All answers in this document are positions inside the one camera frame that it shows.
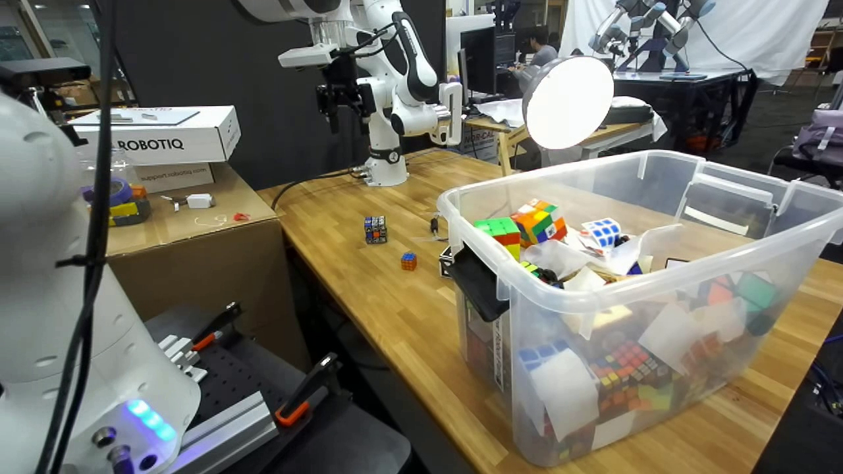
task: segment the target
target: gray wall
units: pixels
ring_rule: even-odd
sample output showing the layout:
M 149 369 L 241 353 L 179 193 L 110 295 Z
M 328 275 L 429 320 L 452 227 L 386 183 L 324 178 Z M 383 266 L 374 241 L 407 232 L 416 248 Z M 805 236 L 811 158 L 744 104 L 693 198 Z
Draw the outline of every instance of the gray wall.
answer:
M 282 50 L 311 41 L 303 23 L 257 23 L 232 0 L 116 4 L 118 60 L 141 104 L 237 104 L 244 140 L 232 166 L 253 187 L 355 166 L 329 156 L 336 137 L 316 107 L 319 69 L 276 62 Z M 407 10 L 441 69 L 445 0 L 407 0 Z

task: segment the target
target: plastic storage container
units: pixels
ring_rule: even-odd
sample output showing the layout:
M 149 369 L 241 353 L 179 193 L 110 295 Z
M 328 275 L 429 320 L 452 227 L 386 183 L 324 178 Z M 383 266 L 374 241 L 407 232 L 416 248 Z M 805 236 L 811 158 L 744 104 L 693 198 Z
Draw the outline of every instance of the plastic storage container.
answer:
M 616 219 L 652 272 L 597 291 L 541 282 L 471 227 L 533 198 L 570 227 Z M 438 208 L 463 358 L 506 394 L 514 443 L 541 465 L 654 426 L 737 376 L 843 235 L 840 193 L 669 149 L 467 183 Z

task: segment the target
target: round lamp head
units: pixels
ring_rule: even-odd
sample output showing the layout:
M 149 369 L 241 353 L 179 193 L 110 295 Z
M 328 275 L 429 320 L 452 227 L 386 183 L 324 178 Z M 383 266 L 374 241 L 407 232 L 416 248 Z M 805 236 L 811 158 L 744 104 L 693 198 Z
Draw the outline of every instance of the round lamp head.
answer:
M 575 148 L 606 117 L 615 99 L 615 79 L 599 57 L 554 62 L 527 96 L 531 137 L 545 149 Z

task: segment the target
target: white lamp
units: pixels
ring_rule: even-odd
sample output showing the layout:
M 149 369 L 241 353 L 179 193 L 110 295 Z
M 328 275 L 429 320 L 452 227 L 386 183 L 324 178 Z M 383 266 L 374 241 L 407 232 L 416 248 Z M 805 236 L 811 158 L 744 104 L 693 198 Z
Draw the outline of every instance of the white lamp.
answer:
M 606 117 L 615 79 L 599 57 L 568 57 L 537 71 L 527 92 L 527 128 L 545 149 L 575 148 Z

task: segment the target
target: cardboard box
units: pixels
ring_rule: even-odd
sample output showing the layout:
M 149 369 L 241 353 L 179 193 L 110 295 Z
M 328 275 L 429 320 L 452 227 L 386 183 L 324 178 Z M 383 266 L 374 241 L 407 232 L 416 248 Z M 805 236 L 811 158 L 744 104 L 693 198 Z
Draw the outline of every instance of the cardboard box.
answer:
M 130 181 L 145 183 L 149 193 L 170 193 L 186 187 L 215 183 L 212 166 L 135 166 L 130 169 Z
M 221 164 L 241 142 L 234 104 L 212 107 L 113 107 L 113 161 L 130 166 Z M 71 125 L 87 144 L 79 158 L 99 153 L 101 114 L 75 117 Z

